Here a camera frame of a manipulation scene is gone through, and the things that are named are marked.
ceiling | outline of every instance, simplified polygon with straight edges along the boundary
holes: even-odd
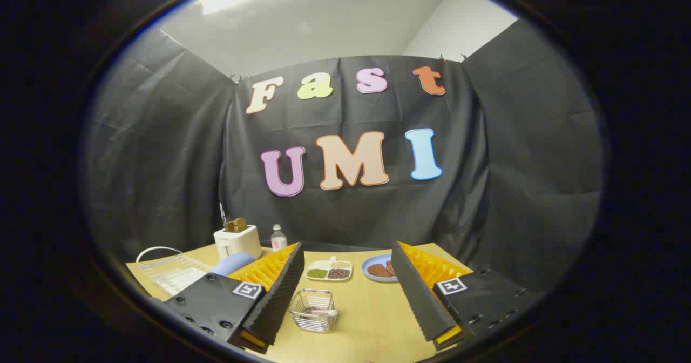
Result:
[[[442,0],[251,0],[202,15],[190,3],[162,31],[226,75],[339,56],[400,55]]]

white wall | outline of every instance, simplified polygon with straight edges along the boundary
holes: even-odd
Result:
[[[160,24],[226,75],[324,58],[400,55],[442,0],[252,0],[213,14],[188,4]]]
[[[516,16],[489,0],[443,0],[403,55],[463,61],[508,28]]]

small bottle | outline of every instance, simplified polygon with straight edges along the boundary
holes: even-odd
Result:
[[[271,248],[276,252],[281,248],[286,248],[287,245],[288,240],[286,235],[281,232],[281,225],[274,224],[274,233],[271,235]]]

blue object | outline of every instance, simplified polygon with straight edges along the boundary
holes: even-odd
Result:
[[[209,272],[227,277],[246,265],[251,264],[254,262],[254,260],[254,257],[252,257],[250,254],[247,254],[247,252],[238,252],[237,254],[229,255],[229,257],[218,262],[218,264],[215,265],[214,268],[212,268],[212,270]]]
[[[368,277],[369,279],[372,279],[373,281],[377,282],[398,282],[397,277],[375,277],[374,275],[367,272],[367,269],[368,267],[370,267],[370,265],[381,264],[384,266],[384,268],[386,268],[387,260],[391,261],[391,254],[377,255],[375,257],[371,257],[370,259],[365,260],[365,262],[363,262],[362,264],[362,272],[365,274],[365,277]]]
[[[410,173],[414,180],[431,180],[442,175],[442,169],[437,166],[434,159],[433,136],[434,131],[428,127],[405,133],[405,138],[412,144],[412,156],[415,159],[415,170]]]

blue plate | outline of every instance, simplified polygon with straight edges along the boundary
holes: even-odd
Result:
[[[367,272],[368,267],[370,267],[370,265],[374,265],[374,264],[381,264],[384,266],[384,268],[386,268],[387,267],[387,260],[391,261],[391,254],[377,255],[375,257],[371,257],[370,259],[367,259],[367,260],[365,260],[365,262],[363,262],[362,272],[365,274],[366,277],[368,277],[369,279],[372,279],[373,281],[398,282],[397,277],[389,277],[389,278],[375,277],[374,275]]]

